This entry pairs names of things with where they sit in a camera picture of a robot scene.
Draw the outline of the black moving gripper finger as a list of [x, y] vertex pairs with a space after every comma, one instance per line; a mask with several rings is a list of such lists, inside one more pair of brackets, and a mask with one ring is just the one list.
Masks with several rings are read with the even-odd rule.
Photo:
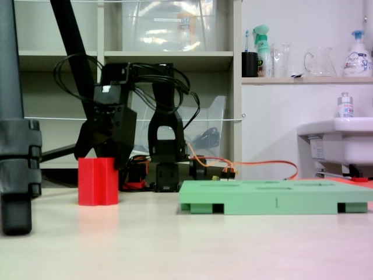
[[112, 122], [107, 117], [87, 119], [81, 126], [74, 149], [76, 159], [85, 158], [94, 149], [98, 158], [109, 158], [112, 150], [108, 141], [112, 135]]

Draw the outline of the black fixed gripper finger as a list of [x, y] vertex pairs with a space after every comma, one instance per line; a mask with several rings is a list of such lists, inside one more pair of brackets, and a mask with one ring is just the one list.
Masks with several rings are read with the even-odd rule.
[[116, 127], [114, 129], [114, 166], [117, 170], [122, 170], [126, 167], [134, 146], [135, 128], [136, 127]]

